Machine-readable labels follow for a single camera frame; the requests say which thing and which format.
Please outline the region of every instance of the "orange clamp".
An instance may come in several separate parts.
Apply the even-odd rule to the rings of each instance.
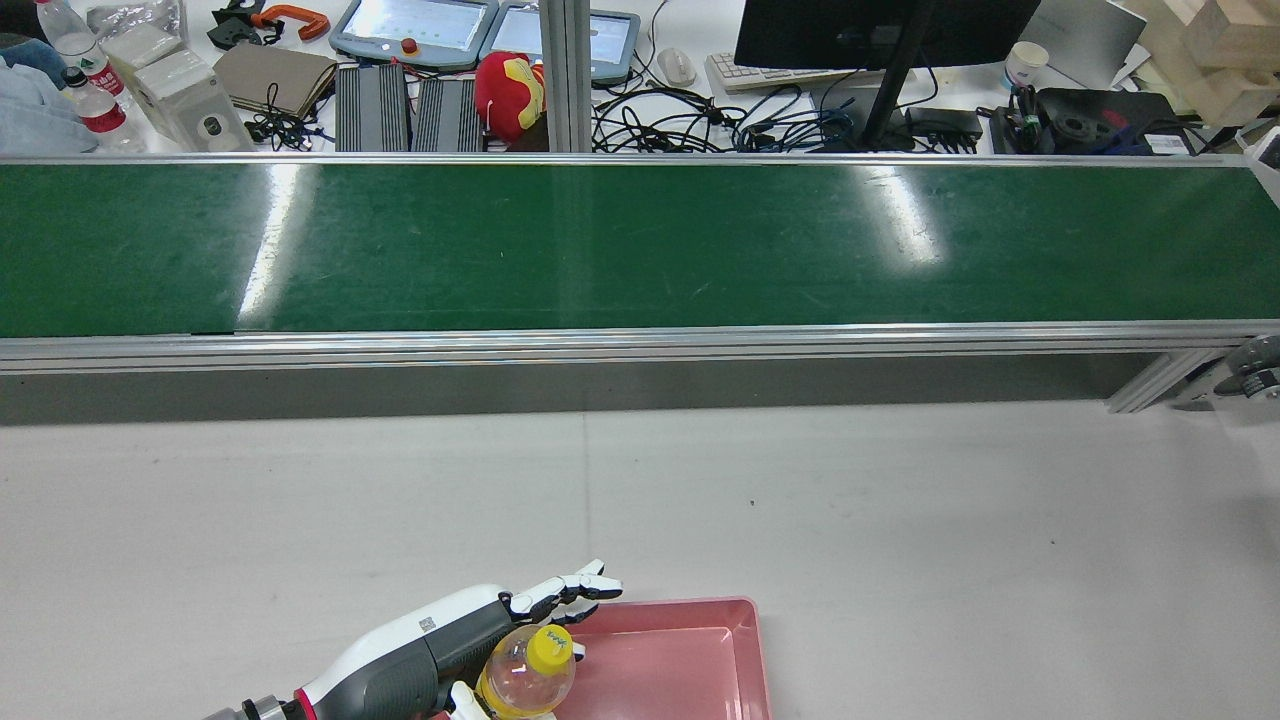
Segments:
[[[298,28],[298,37],[302,40],[315,40],[329,32],[329,18],[324,13],[298,8],[297,5],[271,5],[261,13],[250,17],[253,24],[265,28],[268,23],[279,18],[293,18],[307,24]]]

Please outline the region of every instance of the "bottle label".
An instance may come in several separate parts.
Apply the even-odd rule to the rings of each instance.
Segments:
[[[110,110],[95,118],[81,118],[84,127],[92,132],[111,132],[124,124],[124,110],[119,105],[113,105]]]
[[[87,58],[81,60],[81,64],[84,63],[88,63]],[[124,83],[120,82],[120,76],[115,74],[115,68],[111,67],[111,63],[102,65],[102,69],[96,74],[88,74],[88,70],[84,69],[84,74],[88,76],[88,81],[91,83],[110,92],[111,95],[119,95],[124,90]]]

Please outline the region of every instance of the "plastic bottle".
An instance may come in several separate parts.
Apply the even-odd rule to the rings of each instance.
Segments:
[[[99,150],[104,152],[143,152],[146,143],[128,122],[124,110],[111,94],[88,83],[79,68],[63,70],[67,92],[76,101],[76,114],[84,120],[84,127],[97,138]]]
[[[36,15],[49,44],[63,56],[68,68],[78,68],[91,83],[128,105],[129,95],[124,92],[124,82],[106,59],[97,37],[67,0],[36,0]]]
[[[573,684],[573,638],[559,625],[526,625],[498,643],[476,683],[499,720],[538,717]]]

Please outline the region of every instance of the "conveyor belt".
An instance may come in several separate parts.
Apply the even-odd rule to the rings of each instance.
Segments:
[[[1230,160],[280,160],[5,165],[0,372],[1215,351],[1280,325],[1280,210]]]

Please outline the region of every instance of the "green conveyor belt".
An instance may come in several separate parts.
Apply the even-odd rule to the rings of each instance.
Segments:
[[[0,167],[0,337],[1280,318],[1231,167]]]

